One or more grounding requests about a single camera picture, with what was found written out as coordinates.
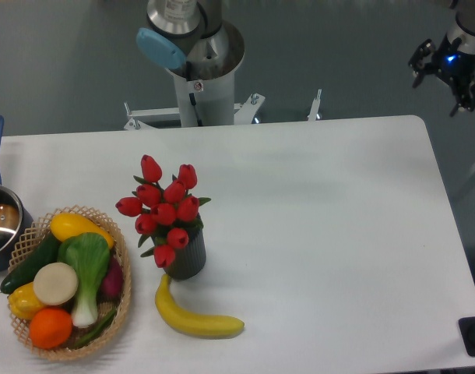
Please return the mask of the silver robot base column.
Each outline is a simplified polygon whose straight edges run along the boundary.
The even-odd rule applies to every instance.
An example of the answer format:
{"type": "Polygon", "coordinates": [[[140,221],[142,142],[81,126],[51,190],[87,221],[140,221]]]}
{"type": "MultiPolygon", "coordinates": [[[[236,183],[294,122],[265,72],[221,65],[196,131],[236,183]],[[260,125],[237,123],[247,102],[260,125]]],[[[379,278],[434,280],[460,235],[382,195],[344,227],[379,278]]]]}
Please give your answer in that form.
{"type": "Polygon", "coordinates": [[[245,55],[221,1],[150,1],[139,50],[174,80],[181,125],[234,124],[234,76],[245,55]]]}

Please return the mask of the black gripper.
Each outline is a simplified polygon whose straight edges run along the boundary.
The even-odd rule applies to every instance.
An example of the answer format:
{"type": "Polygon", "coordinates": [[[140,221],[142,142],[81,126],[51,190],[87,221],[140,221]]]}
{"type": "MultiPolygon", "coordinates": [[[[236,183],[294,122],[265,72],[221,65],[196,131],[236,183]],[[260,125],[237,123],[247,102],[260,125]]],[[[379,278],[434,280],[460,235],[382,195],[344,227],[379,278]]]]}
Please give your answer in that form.
{"type": "Polygon", "coordinates": [[[450,41],[444,37],[437,51],[431,39],[421,43],[408,61],[413,71],[412,87],[421,85],[425,76],[434,75],[446,83],[452,91],[456,104],[449,113],[454,117],[458,111],[475,109],[475,53],[462,51],[465,43],[460,37],[450,41]],[[425,59],[431,56],[431,62],[425,59]]]}

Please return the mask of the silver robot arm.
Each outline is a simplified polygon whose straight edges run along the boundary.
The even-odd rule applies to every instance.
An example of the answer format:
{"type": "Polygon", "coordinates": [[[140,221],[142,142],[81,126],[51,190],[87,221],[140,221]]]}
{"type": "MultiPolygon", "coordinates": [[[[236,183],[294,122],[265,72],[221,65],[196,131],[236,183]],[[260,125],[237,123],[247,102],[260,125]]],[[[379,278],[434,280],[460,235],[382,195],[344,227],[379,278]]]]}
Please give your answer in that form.
{"type": "Polygon", "coordinates": [[[439,46],[430,39],[421,43],[408,66],[413,70],[413,87],[425,76],[435,76],[447,85],[455,99],[450,112],[475,109],[475,1],[434,1],[455,12],[454,23],[439,46]]]}

